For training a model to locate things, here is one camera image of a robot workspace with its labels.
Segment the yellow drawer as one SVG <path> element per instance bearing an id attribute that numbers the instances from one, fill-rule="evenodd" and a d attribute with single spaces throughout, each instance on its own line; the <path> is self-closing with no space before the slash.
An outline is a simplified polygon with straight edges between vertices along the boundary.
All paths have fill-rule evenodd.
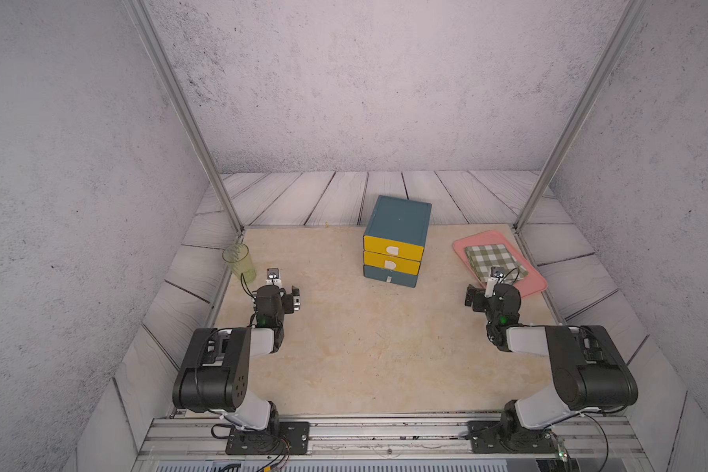
<path id="1" fill-rule="evenodd" d="M 423 260 L 425 248 L 420 245 L 365 235 L 364 250 L 370 253 L 420 262 Z"/>
<path id="2" fill-rule="evenodd" d="M 411 261 L 392 255 L 384 255 L 379 253 L 365 252 L 364 264 L 369 267 L 378 267 L 379 269 L 387 269 L 388 271 L 398 271 L 407 275 L 419 275 L 421 263 L 419 261 Z"/>

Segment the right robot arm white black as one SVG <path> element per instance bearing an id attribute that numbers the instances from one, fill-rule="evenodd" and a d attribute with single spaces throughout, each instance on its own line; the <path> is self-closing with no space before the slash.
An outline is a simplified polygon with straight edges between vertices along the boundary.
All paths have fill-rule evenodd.
<path id="1" fill-rule="evenodd" d="M 476 454 L 551 452 L 552 426 L 580 413 L 618 413 L 637 402 L 637 382 L 603 326 L 521 324 L 521 295 L 505 283 L 469 285 L 464 305 L 486 316 L 487 338 L 495 348 L 546 357 L 552 374 L 548 387 L 509 401 L 496 424 L 468 424 Z"/>

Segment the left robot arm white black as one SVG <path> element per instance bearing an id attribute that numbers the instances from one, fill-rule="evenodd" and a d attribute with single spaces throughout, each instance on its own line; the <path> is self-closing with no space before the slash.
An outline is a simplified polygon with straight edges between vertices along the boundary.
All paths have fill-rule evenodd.
<path id="1" fill-rule="evenodd" d="M 253 293 L 248 326 L 198 328 L 190 340 L 172 389 L 178 409 L 216 413 L 240 431 L 275 434 L 275 405 L 249 387 L 250 361 L 279 351 L 285 317 L 300 309 L 300 290 L 268 284 Z"/>

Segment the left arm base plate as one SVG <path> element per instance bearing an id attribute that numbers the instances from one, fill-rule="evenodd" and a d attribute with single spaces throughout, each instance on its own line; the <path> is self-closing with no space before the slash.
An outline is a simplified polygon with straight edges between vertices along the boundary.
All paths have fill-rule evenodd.
<path id="1" fill-rule="evenodd" d="M 232 428 L 225 453 L 238 455 L 305 455 L 308 452 L 311 424 L 281 421 L 275 429 L 241 431 Z"/>

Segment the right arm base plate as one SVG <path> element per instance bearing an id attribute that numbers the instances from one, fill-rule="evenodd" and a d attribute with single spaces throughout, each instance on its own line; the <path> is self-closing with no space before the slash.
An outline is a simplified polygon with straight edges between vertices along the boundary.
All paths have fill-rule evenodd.
<path id="1" fill-rule="evenodd" d="M 474 454 L 556 454 L 547 430 L 527 430 L 501 421 L 470 421 L 466 438 Z"/>

